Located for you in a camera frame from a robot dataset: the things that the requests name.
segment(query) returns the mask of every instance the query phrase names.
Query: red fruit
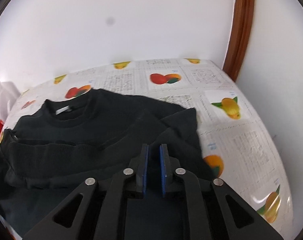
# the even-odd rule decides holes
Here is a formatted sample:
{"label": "red fruit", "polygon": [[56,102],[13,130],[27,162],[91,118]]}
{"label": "red fruit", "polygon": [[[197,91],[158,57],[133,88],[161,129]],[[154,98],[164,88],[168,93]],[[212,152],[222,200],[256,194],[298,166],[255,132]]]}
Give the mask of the red fruit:
{"label": "red fruit", "polygon": [[71,88],[68,90],[67,94],[65,95],[65,98],[69,99],[69,98],[73,98],[76,96],[78,92],[78,88]]}
{"label": "red fruit", "polygon": [[151,82],[157,85],[165,84],[168,81],[168,79],[165,76],[156,73],[150,75],[150,80]]}

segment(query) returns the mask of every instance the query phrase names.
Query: crew neckline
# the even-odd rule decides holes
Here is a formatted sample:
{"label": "crew neckline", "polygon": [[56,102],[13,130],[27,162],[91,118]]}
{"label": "crew neckline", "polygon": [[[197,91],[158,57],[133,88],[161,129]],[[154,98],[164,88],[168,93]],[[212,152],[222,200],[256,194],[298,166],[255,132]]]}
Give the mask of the crew neckline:
{"label": "crew neckline", "polygon": [[[43,105],[41,106],[41,110],[47,122],[51,125],[66,128],[74,127],[84,123],[92,116],[96,100],[96,96],[94,96],[94,89],[90,89],[88,92],[66,101],[55,102],[46,99]],[[56,110],[58,109],[61,109],[66,106],[79,107],[81,105],[84,105],[84,109],[82,113],[76,118],[60,120],[56,117]]]}

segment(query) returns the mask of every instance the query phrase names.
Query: silver screw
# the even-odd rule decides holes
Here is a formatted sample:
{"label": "silver screw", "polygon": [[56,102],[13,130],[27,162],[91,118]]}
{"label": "silver screw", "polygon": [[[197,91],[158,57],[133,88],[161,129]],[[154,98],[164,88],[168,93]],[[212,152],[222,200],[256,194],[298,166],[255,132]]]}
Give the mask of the silver screw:
{"label": "silver screw", "polygon": [[88,178],[85,180],[86,185],[90,186],[95,184],[96,180],[94,178]]}
{"label": "silver screw", "polygon": [[133,174],[133,169],[131,169],[131,168],[124,169],[123,173],[125,175],[132,175]]}
{"label": "silver screw", "polygon": [[213,180],[213,183],[216,185],[216,186],[222,186],[224,184],[224,181],[222,179],[214,179]]}
{"label": "silver screw", "polygon": [[186,173],[186,170],[183,168],[178,168],[175,170],[175,172],[179,175],[184,175]]}

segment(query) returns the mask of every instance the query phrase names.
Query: fruit print tablecloth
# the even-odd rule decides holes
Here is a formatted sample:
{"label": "fruit print tablecloth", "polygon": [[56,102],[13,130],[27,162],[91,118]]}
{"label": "fruit print tablecloth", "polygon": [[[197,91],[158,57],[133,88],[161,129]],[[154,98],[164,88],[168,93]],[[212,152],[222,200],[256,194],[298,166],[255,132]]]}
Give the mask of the fruit print tablecloth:
{"label": "fruit print tablecloth", "polygon": [[211,61],[127,61],[53,78],[21,95],[4,128],[13,128],[22,115],[33,114],[47,98],[68,100],[91,88],[195,107],[204,161],[284,239],[291,238],[290,189],[275,145],[244,95]]}

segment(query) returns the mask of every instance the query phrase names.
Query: brown wooden trim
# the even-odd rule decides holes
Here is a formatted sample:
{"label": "brown wooden trim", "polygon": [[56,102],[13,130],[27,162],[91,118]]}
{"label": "brown wooden trim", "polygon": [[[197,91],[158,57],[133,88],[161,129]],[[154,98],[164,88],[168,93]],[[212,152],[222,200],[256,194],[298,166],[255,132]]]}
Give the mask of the brown wooden trim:
{"label": "brown wooden trim", "polygon": [[236,0],[223,70],[236,81],[243,63],[253,23],[255,0]]}

